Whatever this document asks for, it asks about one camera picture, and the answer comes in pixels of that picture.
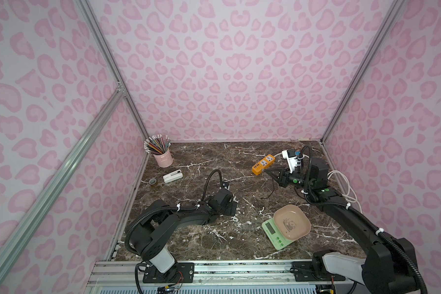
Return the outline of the orange power strip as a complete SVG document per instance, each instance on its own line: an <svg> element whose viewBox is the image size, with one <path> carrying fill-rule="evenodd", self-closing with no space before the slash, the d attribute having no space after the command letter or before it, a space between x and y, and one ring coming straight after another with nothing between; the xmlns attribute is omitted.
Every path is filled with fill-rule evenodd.
<svg viewBox="0 0 441 294"><path fill-rule="evenodd" d="M275 160L276 158L271 154L265 156L262 160L258 161L257 164L252 166L252 173L254 175L260 175L265 169L272 166Z"/></svg>

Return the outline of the green electronic scale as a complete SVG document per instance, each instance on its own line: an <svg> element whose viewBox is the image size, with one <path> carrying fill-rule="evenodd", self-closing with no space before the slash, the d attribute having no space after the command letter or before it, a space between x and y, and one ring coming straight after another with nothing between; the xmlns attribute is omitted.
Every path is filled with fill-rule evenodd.
<svg viewBox="0 0 441 294"><path fill-rule="evenodd" d="M297 240L297 223L290 218L278 222L270 218L262 223L262 229L277 251L283 250Z"/></svg>

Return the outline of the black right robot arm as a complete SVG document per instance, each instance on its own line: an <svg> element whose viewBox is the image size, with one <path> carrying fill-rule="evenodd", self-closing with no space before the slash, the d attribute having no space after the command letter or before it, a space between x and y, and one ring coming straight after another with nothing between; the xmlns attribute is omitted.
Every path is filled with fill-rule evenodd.
<svg viewBox="0 0 441 294"><path fill-rule="evenodd" d="M418 270L413 244L396 239L374 225L329 184L331 171L321 158L305 156L303 151L284 150L287 167L272 168L274 156L267 155L253 166L258 175L265 172L280 187L292 185L298 196L333 218L360 245L366 258L355 258L334 251L314 253L309 268L294 265L291 272L327 281L343 276L366 288L372 294L406 294L427 287Z"/></svg>

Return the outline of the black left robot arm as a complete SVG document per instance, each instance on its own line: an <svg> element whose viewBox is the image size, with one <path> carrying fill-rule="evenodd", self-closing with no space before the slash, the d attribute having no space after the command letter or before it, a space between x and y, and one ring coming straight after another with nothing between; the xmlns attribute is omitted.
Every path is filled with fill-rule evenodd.
<svg viewBox="0 0 441 294"><path fill-rule="evenodd" d="M167 243L177 229L191 225L208 225L221 216L234 217L238 203L223 180L219 169L213 170L203 187L201 200L192 206L171 207L163 200L153 202L125 230L127 251L154 266L161 274L175 272L177 261Z"/></svg>

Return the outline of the white rectangular remote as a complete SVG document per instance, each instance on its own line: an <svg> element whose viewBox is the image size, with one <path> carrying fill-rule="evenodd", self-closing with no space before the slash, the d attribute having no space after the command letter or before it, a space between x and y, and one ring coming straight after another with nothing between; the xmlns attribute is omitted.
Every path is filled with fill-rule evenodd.
<svg viewBox="0 0 441 294"><path fill-rule="evenodd" d="M175 171L163 176L163 180L164 180L165 184L172 183L172 182L180 180L182 178L183 178L183 173L180 169L175 170Z"/></svg>

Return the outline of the pink pencil cup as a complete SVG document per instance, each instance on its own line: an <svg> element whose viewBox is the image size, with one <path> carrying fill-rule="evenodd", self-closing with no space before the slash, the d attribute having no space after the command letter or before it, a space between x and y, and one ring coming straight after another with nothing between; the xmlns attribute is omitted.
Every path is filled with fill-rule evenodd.
<svg viewBox="0 0 441 294"><path fill-rule="evenodd" d="M167 168L173 164L173 157L170 150L167 150L164 154L154 154L153 156L161 168Z"/></svg>

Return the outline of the bundle of coloured pencils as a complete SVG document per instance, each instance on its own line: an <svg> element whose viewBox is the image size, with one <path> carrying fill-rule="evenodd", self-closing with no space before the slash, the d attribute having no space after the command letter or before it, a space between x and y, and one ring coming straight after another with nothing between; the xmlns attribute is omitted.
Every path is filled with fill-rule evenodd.
<svg viewBox="0 0 441 294"><path fill-rule="evenodd" d="M168 152L171 140L166 135L154 135L147 138L144 142L144 149L153 155L163 155Z"/></svg>

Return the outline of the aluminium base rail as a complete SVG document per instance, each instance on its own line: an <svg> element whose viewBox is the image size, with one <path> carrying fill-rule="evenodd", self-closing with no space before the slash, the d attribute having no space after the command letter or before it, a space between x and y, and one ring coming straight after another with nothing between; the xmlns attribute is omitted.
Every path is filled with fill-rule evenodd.
<svg viewBox="0 0 441 294"><path fill-rule="evenodd" d="M87 294L135 294L135 262L97 262ZM359 293L352 280L328 278L296 281L292 260L212 260L194 263L193 280L178 287L179 294L339 294Z"/></svg>

